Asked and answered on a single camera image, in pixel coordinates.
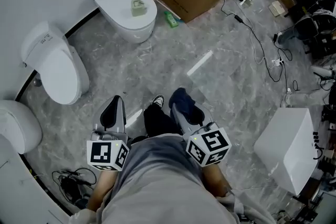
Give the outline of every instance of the black pants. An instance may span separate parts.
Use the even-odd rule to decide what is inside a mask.
[[[180,134],[181,130],[176,123],[157,104],[151,104],[144,112],[145,128],[149,137],[160,134]],[[146,139],[146,136],[138,136],[132,140],[132,144]]]

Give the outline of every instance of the sneaker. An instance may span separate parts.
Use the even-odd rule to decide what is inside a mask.
[[[163,95],[156,96],[152,101],[152,104],[157,104],[160,108],[162,108],[163,103],[164,103]]]

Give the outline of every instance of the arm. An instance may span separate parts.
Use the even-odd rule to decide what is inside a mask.
[[[96,187],[89,199],[88,209],[96,212],[101,206],[104,196],[111,190],[115,180],[117,179],[118,172],[102,171],[100,173]]]
[[[225,179],[217,164],[210,164],[202,168],[204,186],[215,197],[224,197],[228,189],[231,189],[229,182]]]

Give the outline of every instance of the white appliance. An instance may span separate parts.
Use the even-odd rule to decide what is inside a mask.
[[[132,0],[94,0],[117,33],[130,43],[142,43],[152,34],[157,14],[154,0],[141,0],[146,13],[133,17]]]
[[[83,62],[53,24],[42,22],[28,34],[21,58],[40,74],[47,94],[57,103],[73,104],[89,89]]]
[[[41,127],[30,109],[10,100],[0,100],[0,134],[19,154],[31,151],[42,138]]]
[[[298,195],[317,165],[309,109],[278,108],[254,150],[276,183]]]

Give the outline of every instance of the fiducial marker cube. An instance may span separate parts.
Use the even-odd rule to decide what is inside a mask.
[[[223,160],[231,146],[224,128],[220,128],[191,135],[186,151],[201,167],[204,167]]]
[[[122,171],[129,148],[122,140],[87,141],[87,161],[101,171]]]

